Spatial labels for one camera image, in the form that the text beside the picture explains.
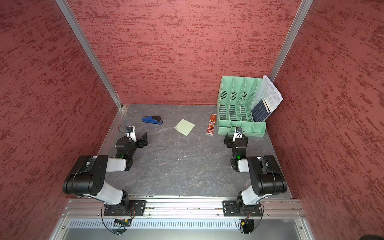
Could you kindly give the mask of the light green square paper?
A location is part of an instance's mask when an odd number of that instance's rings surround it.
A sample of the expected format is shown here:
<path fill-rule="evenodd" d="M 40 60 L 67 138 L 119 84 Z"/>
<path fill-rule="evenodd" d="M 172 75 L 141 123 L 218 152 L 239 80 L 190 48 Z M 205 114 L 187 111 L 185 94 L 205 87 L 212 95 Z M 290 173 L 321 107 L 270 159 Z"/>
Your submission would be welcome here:
<path fill-rule="evenodd" d="M 175 130 L 184 136 L 188 136 L 194 127 L 195 124 L 187 120 L 181 119 L 180 122 L 175 126 Z"/>

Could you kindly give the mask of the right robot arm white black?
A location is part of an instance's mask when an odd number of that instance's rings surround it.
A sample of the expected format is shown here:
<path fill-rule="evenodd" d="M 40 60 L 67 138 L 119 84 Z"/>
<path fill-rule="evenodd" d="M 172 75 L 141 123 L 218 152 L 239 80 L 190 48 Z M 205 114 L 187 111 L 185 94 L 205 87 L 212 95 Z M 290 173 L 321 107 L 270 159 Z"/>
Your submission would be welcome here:
<path fill-rule="evenodd" d="M 235 201 L 223 201 L 224 216 L 260 216 L 263 212 L 261 201 L 285 193 L 287 181 L 273 155 L 247 156 L 248 137 L 235 133 L 225 135 L 224 144 L 232 149 L 231 167 L 238 173 L 247 173 L 251 185 L 241 191 Z"/>

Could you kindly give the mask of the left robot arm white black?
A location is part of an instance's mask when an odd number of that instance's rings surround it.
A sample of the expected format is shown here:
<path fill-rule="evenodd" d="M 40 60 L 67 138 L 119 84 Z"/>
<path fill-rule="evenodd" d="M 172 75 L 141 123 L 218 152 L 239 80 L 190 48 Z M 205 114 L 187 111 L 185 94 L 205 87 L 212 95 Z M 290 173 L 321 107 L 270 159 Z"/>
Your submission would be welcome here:
<path fill-rule="evenodd" d="M 124 136 L 115 144 L 116 156 L 80 156 L 63 184 L 66 195 L 94 198 L 105 205 L 107 216 L 127 216 L 133 213 L 128 193 L 106 182 L 106 173 L 128 172 L 133 165 L 133 156 L 138 148 L 148 145 L 148 134 L 133 140 Z"/>

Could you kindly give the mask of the blue black stapler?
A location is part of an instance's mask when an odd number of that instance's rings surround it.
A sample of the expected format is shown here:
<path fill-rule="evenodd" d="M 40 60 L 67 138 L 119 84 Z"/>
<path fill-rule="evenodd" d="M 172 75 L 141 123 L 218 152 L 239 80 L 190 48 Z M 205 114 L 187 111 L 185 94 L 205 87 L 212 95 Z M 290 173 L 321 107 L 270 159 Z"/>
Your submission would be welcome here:
<path fill-rule="evenodd" d="M 142 118 L 143 123 L 149 123 L 149 124 L 156 124 L 156 125 L 162 125 L 163 120 L 160 116 L 144 116 Z"/>

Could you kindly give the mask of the red card box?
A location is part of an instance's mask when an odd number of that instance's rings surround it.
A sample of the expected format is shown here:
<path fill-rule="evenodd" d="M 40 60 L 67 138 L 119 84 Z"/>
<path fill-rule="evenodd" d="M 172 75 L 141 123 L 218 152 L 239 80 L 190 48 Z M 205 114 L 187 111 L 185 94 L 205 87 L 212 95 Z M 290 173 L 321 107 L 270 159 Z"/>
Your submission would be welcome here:
<path fill-rule="evenodd" d="M 210 120 L 209 120 L 209 125 L 207 128 L 207 135 L 212 136 L 214 134 L 216 122 L 217 122 L 217 115 L 211 114 Z"/>

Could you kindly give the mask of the green plastic file organizer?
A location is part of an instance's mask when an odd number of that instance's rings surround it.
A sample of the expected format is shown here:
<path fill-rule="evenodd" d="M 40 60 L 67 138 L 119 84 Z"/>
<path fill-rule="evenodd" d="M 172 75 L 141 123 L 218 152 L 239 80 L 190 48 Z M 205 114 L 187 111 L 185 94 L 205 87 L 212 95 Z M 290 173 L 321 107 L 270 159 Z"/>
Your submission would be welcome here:
<path fill-rule="evenodd" d="M 217 100 L 218 134 L 234 134 L 242 128 L 247 137 L 263 137 L 265 122 L 254 122 L 252 103 L 262 79 L 222 77 Z"/>

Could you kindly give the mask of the dark blue booklet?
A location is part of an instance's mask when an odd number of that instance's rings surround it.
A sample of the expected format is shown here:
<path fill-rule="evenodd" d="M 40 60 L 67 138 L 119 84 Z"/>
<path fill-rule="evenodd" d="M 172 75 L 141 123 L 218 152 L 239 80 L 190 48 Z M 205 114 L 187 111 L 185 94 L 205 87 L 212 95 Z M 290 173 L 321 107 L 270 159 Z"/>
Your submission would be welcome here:
<path fill-rule="evenodd" d="M 271 114 L 271 110 L 265 99 L 259 101 L 259 103 L 252 109 L 252 117 L 254 122 L 264 122 Z"/>

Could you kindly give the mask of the white printed paper sheets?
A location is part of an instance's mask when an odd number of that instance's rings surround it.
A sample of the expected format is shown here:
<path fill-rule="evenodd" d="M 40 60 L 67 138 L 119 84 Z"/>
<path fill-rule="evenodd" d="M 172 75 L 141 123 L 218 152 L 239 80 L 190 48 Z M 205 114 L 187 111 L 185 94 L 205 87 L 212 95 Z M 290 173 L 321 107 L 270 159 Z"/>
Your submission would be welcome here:
<path fill-rule="evenodd" d="M 268 76 L 264 75 L 260 84 L 257 86 L 255 97 L 252 102 L 252 109 L 259 103 L 260 100 L 265 99 L 271 110 L 271 114 L 283 101 L 283 97 L 276 86 L 272 83 Z"/>

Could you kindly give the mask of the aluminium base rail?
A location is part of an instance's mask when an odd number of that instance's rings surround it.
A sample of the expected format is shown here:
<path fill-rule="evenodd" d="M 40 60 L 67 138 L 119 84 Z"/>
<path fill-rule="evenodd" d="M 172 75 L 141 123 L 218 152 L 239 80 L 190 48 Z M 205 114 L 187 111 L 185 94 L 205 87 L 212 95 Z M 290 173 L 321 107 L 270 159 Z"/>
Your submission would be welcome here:
<path fill-rule="evenodd" d="M 137 219 L 306 219 L 299 200 L 264 199 L 255 207 L 236 210 L 234 198 L 130 196 Z"/>

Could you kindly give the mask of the left aluminium corner post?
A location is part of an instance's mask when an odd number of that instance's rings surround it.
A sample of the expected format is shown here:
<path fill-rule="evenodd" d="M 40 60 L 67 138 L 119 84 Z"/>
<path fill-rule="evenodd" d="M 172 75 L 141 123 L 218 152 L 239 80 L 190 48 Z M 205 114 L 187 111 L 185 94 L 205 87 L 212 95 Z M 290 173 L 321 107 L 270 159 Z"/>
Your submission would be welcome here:
<path fill-rule="evenodd" d="M 80 42 L 81 46 L 83 47 L 84 51 L 86 52 L 89 60 L 91 61 L 93 67 L 95 68 L 96 72 L 98 73 L 99 77 L 101 78 L 101 80 L 102 80 L 104 86 L 106 87 L 107 91 L 109 92 L 111 98 L 113 99 L 113 101 L 117 105 L 117 108 L 119 110 L 121 110 L 123 108 L 123 103 L 120 100 L 115 89 L 113 88 L 105 70 L 103 69 L 96 53 L 94 52 L 94 50 L 93 50 L 91 44 L 89 43 L 84 31 L 82 30 L 78 20 L 76 19 L 75 14 L 73 13 L 68 1 L 56 0 L 56 3 L 58 5 L 58 7 L 60 8 L 61 12 L 63 13 L 68 24 L 70 25 L 75 36 L 77 37 L 78 41 Z"/>

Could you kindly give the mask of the aluminium corner post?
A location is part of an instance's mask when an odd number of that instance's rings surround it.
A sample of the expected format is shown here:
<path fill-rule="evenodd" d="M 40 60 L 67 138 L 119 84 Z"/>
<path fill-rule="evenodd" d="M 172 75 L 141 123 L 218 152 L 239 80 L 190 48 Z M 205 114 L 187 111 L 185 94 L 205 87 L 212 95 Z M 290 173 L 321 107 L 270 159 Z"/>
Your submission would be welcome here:
<path fill-rule="evenodd" d="M 98 73 L 99 77 L 101 78 L 101 80 L 102 80 L 104 86 L 106 87 L 107 91 L 109 92 L 111 98 L 113 99 L 113 101 L 117 105 L 117 108 L 119 110 L 121 110 L 123 108 L 123 103 L 120 100 L 115 89 L 113 88 L 105 70 L 103 69 L 96 53 L 94 52 L 94 50 L 93 50 L 91 44 L 89 43 L 84 31 L 82 30 L 78 20 L 76 19 L 75 14 L 73 13 L 68 1 L 56 0 L 56 3 L 58 5 L 58 7 L 60 8 L 61 12 L 63 13 L 68 24 L 70 25 L 75 36 L 77 37 L 78 41 L 80 42 L 81 46 L 83 47 L 84 51 L 86 52 L 89 60 L 91 61 L 93 67 L 95 68 L 96 72 Z"/>
<path fill-rule="evenodd" d="M 299 6 L 299 9 L 294 17 L 294 20 L 292 22 L 292 25 L 286 35 L 286 38 L 284 40 L 284 43 L 282 45 L 282 48 L 279 52 L 279 55 L 275 61 L 275 64 L 272 68 L 272 71 L 269 75 L 269 78 L 272 82 L 275 81 L 276 77 L 278 76 L 278 73 L 285 61 L 285 58 L 287 57 L 290 48 L 292 44 L 294 43 L 294 40 L 310 10 L 310 7 L 313 3 L 313 0 L 302 0 L 301 4 Z"/>

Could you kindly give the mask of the right aluminium corner post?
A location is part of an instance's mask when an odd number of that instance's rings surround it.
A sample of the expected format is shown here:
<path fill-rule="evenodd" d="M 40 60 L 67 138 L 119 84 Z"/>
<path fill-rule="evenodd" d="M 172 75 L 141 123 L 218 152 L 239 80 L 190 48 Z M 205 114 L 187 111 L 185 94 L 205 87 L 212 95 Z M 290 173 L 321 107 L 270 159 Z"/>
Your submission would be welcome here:
<path fill-rule="evenodd" d="M 275 81 L 276 77 L 278 76 L 278 73 L 285 61 L 285 58 L 287 57 L 290 48 L 292 44 L 294 43 L 294 40 L 310 10 L 310 7 L 313 3 L 313 0 L 302 0 L 301 4 L 299 6 L 299 9 L 294 17 L 294 20 L 292 22 L 292 25 L 286 35 L 286 38 L 284 40 L 284 43 L 282 45 L 282 48 L 279 52 L 279 55 L 275 61 L 275 64 L 272 68 L 272 71 L 269 75 L 269 78 L 272 82 Z"/>

